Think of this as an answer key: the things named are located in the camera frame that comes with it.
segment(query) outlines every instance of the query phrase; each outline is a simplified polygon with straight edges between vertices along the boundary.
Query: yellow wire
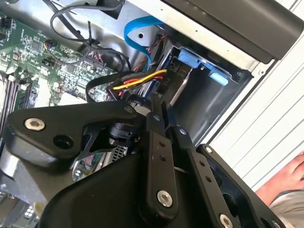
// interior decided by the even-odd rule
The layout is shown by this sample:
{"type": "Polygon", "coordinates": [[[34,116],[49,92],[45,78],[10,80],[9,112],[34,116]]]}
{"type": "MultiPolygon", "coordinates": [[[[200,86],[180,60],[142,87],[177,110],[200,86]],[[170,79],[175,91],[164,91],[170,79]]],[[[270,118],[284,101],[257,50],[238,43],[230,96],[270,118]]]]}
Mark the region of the yellow wire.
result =
{"type": "Polygon", "coordinates": [[[137,85],[137,84],[140,84],[142,82],[145,82],[147,81],[148,79],[156,76],[156,75],[159,75],[159,74],[162,74],[162,73],[166,73],[167,70],[159,70],[159,71],[156,71],[146,77],[143,77],[142,79],[138,80],[138,81],[135,81],[135,82],[131,82],[129,84],[126,84],[126,85],[121,85],[121,86],[117,86],[117,87],[113,87],[113,90],[119,90],[119,89],[124,89],[124,88],[127,88],[127,87],[130,87],[130,86],[134,86],[134,85],[137,85]]]}

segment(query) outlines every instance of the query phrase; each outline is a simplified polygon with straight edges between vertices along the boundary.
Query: human hand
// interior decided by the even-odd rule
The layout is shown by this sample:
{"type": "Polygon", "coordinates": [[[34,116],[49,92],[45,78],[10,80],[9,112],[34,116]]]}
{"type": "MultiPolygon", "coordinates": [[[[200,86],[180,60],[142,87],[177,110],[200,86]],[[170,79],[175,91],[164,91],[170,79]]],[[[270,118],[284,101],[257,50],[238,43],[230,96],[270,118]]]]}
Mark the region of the human hand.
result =
{"type": "Polygon", "coordinates": [[[282,191],[304,188],[304,152],[291,160],[283,169],[264,184],[256,194],[261,200],[270,205],[282,191]]]}

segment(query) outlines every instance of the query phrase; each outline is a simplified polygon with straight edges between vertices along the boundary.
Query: black cable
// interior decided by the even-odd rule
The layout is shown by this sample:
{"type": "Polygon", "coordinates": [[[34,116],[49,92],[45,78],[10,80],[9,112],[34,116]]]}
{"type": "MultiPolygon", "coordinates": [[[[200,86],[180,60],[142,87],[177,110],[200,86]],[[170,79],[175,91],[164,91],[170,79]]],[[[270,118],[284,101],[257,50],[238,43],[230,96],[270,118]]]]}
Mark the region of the black cable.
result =
{"type": "Polygon", "coordinates": [[[90,89],[92,89],[94,87],[97,87],[97,86],[101,86],[103,84],[111,83],[118,78],[124,78],[128,75],[131,75],[132,73],[133,73],[133,71],[131,71],[131,72],[130,71],[129,72],[121,72],[121,73],[116,73],[116,74],[112,74],[112,75],[108,75],[108,76],[102,76],[102,77],[94,78],[93,80],[89,81],[86,84],[86,87],[85,87],[86,101],[88,103],[96,102],[89,94],[90,89]]]}
{"type": "Polygon", "coordinates": [[[61,10],[57,10],[53,16],[51,17],[51,20],[50,20],[50,26],[52,28],[52,30],[57,34],[59,35],[60,37],[62,38],[65,38],[65,39],[69,39],[69,40],[72,40],[72,41],[76,41],[76,42],[86,42],[88,41],[88,39],[84,39],[84,40],[80,40],[79,38],[75,39],[75,38],[68,38],[68,37],[65,37],[63,35],[61,35],[59,32],[57,32],[54,28],[54,25],[53,25],[53,22],[54,22],[54,19],[59,17],[59,16],[62,16],[63,14],[71,11],[71,10],[75,10],[75,9],[87,9],[87,10],[103,10],[103,11],[112,11],[112,10],[115,10],[119,7],[121,7],[122,5],[124,4],[124,1],[121,1],[117,6],[115,7],[105,7],[105,6],[92,6],[92,5],[80,5],[80,6],[68,6],[68,7],[65,7],[61,10]]]}
{"type": "MultiPolygon", "coordinates": [[[[119,51],[116,51],[112,48],[104,48],[104,47],[92,47],[91,46],[91,25],[90,25],[90,22],[88,21],[88,27],[89,27],[89,39],[85,39],[71,24],[70,22],[62,15],[72,9],[94,9],[94,10],[104,10],[105,7],[101,7],[101,6],[70,6],[70,7],[66,7],[66,8],[63,8],[61,10],[58,10],[55,5],[50,1],[50,0],[43,0],[43,2],[54,12],[54,15],[52,16],[51,18],[51,21],[50,21],[50,26],[51,28],[54,30],[55,33],[57,33],[60,37],[62,38],[66,38],[68,40],[71,40],[71,41],[76,41],[76,42],[82,42],[84,45],[86,45],[89,49],[88,53],[90,53],[91,51],[97,51],[97,52],[101,52],[101,53],[113,53],[114,55],[112,55],[113,57],[115,57],[119,64],[121,64],[122,66],[122,69],[123,70],[123,67],[124,67],[124,63],[122,61],[122,58],[125,60],[127,66],[128,66],[128,70],[131,71],[131,64],[130,64],[130,61],[129,61],[129,58],[124,55],[123,53],[119,52],[119,51]],[[68,38],[68,37],[65,37],[65,36],[62,36],[60,33],[58,33],[54,26],[53,26],[53,20],[58,17],[60,19],[60,21],[64,24],[64,26],[77,38],[77,39],[74,39],[74,38],[68,38]]],[[[114,8],[109,8],[107,7],[107,10],[114,10],[116,8],[119,8],[121,7],[122,5],[124,4],[124,1],[121,1],[121,3],[114,7],[114,8]]]]}
{"type": "MultiPolygon", "coordinates": [[[[58,12],[59,10],[50,0],[42,0],[54,13],[58,12]]],[[[59,20],[64,24],[64,26],[79,40],[85,40],[85,38],[77,32],[77,30],[68,22],[68,20],[64,16],[58,16],[59,20]]]]}

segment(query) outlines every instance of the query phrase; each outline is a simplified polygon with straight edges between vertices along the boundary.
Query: black plastic cover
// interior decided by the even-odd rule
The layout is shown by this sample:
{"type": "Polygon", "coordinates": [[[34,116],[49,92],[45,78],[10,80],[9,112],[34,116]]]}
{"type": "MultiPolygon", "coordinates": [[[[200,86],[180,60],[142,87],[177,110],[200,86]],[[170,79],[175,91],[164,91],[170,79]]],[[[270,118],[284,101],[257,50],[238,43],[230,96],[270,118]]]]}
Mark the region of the black plastic cover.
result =
{"type": "Polygon", "coordinates": [[[162,1],[263,63],[282,59],[304,28],[275,0],[162,1]]]}

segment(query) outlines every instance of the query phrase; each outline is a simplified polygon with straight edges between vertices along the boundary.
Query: motherboard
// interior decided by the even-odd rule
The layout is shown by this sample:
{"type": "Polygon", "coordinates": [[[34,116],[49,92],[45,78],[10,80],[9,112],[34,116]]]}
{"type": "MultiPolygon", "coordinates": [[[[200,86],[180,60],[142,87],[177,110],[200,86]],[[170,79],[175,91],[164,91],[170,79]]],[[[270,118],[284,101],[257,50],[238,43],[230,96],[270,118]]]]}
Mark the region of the motherboard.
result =
{"type": "MultiPolygon", "coordinates": [[[[76,62],[83,56],[0,13],[0,108],[9,106],[16,110],[84,103],[86,84],[114,73],[100,56],[87,55],[75,65],[61,64],[45,45],[51,46],[51,53],[64,63],[76,62]]],[[[101,86],[92,89],[90,95],[96,101],[108,99],[105,87],[101,86]]]]}

